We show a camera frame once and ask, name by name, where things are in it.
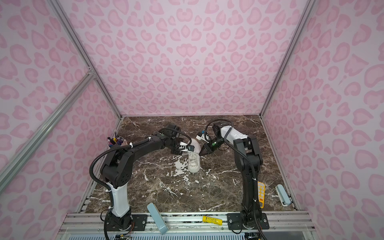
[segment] diagonal metal beam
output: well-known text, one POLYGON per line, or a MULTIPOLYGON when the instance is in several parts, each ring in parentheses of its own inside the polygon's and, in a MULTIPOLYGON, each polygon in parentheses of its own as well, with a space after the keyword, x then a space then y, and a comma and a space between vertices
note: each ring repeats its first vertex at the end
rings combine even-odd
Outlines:
POLYGON ((72 43, 74 44, 75 48, 80 54, 80 57, 85 62, 89 70, 92 70, 96 74, 96 82, 99 85, 102 93, 104 94, 105 98, 107 99, 108 103, 113 108, 113 111, 118 116, 118 118, 121 118, 120 110, 118 109, 115 101, 113 100, 112 96, 109 94, 106 86, 104 85, 103 81, 101 80, 101 77, 99 73, 97 72, 97 69, 95 68, 94 64, 91 61, 91 58, 89 57, 87 51, 85 50, 85 47, 80 41, 79 36, 76 34, 75 30, 73 29, 73 26, 65 13, 63 6, 60 4, 58 0, 47 0, 49 5, 51 6, 52 10, 56 14, 58 20, 60 21, 61 25, 63 26, 64 30, 67 32, 69 38, 71 39, 72 43))
POLYGON ((285 55, 283 57, 283 60, 279 66, 279 69, 277 71, 276 77, 273 81, 272 87, 268 92, 268 95, 266 97, 265 103, 260 111, 260 117, 262 118, 268 109, 269 103, 271 102, 273 95, 276 91, 277 86, 279 85, 279 82, 281 81, 284 72, 289 64, 290 59, 292 58, 296 46, 300 41, 301 36, 303 35, 303 32, 311 18, 312 13, 314 12, 314 9, 316 8, 318 0, 308 0, 304 7, 303 14, 301 15, 301 18, 299 20, 299 23, 296 26, 296 29, 293 33, 293 37, 291 42, 289 43, 289 46, 287 48, 287 51, 285 52, 285 55))
POLYGON ((60 122, 68 109, 76 102, 79 96, 87 88, 88 84, 95 79, 92 71, 87 73, 80 83, 66 96, 55 111, 47 120, 36 130, 35 134, 25 143, 23 149, 10 161, 5 169, 0 173, 0 195, 6 189, 13 178, 24 167, 30 157, 48 137, 55 126, 60 122))

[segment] heart patterned wallpaper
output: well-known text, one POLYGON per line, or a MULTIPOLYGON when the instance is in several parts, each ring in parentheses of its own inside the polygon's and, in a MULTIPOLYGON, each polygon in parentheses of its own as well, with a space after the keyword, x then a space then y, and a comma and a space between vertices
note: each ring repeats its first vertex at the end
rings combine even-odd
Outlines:
POLYGON ((87 69, 44 0, 0 2, 0 171, 87 69))
POLYGON ((265 119, 323 240, 384 239, 384 1, 321 0, 265 119))
POLYGON ((120 111, 258 114, 306 0, 61 0, 120 111))
POLYGON ((91 182, 117 117, 91 82, 0 196, 0 239, 54 239, 91 182))

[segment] yellow glue stick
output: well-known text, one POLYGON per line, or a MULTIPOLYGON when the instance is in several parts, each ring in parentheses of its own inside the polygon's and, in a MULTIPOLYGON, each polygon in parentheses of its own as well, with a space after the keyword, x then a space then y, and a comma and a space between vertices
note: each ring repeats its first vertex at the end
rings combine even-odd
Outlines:
POLYGON ((214 223, 217 225, 223 225, 223 220, 213 217, 203 216, 203 222, 214 223))

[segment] black mounting plate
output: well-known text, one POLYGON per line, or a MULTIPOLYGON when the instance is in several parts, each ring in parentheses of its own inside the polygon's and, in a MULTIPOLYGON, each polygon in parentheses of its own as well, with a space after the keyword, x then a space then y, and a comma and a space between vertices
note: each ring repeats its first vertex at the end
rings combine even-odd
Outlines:
MULTIPOLYGON (((133 222, 135 223, 132 231, 144 231, 145 226, 147 224, 147 217, 146 214, 132 214, 131 215, 133 222)), ((116 226, 113 226, 111 224, 107 224, 106 226, 108 232, 116 232, 120 231, 116 226)))
MULTIPOLYGON (((229 230, 240 230, 246 231, 247 229, 242 226, 242 219, 240 214, 227 214, 228 229, 229 230)), ((265 213, 262 213, 262 219, 259 221, 262 229, 269 229, 268 219, 265 213)))

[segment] pink wall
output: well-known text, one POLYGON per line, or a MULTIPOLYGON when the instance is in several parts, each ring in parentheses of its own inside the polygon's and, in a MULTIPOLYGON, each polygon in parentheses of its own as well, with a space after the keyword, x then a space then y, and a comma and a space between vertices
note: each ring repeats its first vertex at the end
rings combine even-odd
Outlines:
POLYGON ((117 118, 94 82, 0 196, 0 239, 53 239, 90 181, 117 118))
POLYGON ((383 8, 322 0, 265 117, 324 240, 384 238, 383 8))
POLYGON ((60 1, 120 111, 258 114, 306 0, 60 1))
POLYGON ((0 170, 86 69, 43 0, 0 3, 0 170))

